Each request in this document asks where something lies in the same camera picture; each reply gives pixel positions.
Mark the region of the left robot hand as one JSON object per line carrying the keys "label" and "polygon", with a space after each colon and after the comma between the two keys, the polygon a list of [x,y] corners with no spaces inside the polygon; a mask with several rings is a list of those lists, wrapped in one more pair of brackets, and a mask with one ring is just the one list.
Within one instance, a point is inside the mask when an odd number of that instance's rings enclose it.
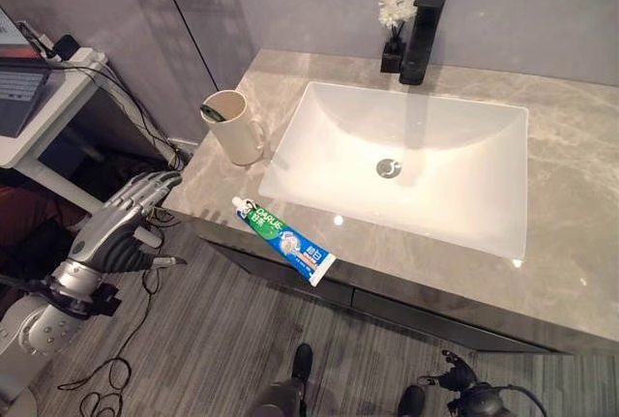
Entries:
{"label": "left robot hand", "polygon": [[77,233],[68,259],[101,274],[184,265],[186,261],[179,256],[144,252],[134,236],[151,211],[181,182],[178,171],[134,176]]}

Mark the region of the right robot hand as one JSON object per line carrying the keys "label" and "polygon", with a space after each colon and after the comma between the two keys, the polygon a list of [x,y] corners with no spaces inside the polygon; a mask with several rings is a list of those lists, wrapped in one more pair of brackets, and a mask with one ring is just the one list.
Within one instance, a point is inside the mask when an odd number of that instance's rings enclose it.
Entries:
{"label": "right robot hand", "polygon": [[441,353],[451,367],[439,376],[440,387],[452,392],[463,393],[478,383],[475,372],[457,354],[448,349],[443,349]]}

